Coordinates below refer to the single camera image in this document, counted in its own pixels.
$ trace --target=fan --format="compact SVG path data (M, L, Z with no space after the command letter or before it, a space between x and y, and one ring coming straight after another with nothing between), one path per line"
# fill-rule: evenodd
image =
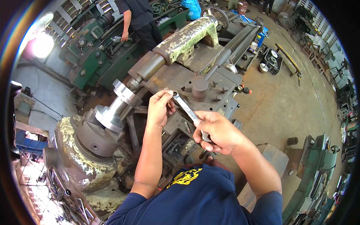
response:
M276 21L278 21L285 28L290 29L295 26L294 18L287 12L278 13L278 15L276 16Z

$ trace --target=navy blue t-shirt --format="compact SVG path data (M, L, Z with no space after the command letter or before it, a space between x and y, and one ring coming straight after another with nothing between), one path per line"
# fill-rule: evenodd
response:
M181 168L170 184L146 200L130 193L106 225L122 224L282 224L282 195L261 196L252 213L240 206L233 173L202 164Z

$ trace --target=black crate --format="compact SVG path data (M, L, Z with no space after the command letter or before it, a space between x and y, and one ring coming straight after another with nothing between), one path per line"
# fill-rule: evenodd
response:
M271 49L271 48L267 49L264 58L261 60L261 63L264 63L265 65L267 65L267 67L269 68L269 72L275 76L280 71L281 64L283 63L283 58L278 53L277 53L278 54L277 58L273 57L273 55L271 54L271 50L273 50L273 49ZM275 65L273 65L273 63L271 61L271 57L276 59Z

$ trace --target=combination wrench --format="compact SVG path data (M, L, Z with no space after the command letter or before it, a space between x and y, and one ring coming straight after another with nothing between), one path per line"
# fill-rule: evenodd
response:
M174 91L172 98L177 101L177 103L183 108L183 110L189 115L189 117L195 121L199 119L198 116L190 109L190 107L180 98L180 95L177 91ZM201 131L202 139L206 142L212 144L213 142L210 139L210 134L204 131Z

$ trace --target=bolt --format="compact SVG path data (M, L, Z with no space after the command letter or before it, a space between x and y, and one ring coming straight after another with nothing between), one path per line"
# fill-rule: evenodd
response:
M221 95L217 95L215 101L220 102L221 101Z
M217 80L213 80L212 81L212 87L216 87L216 85L218 84L219 82Z
M229 90L229 88L225 86L222 88L222 93L225 94L228 90Z

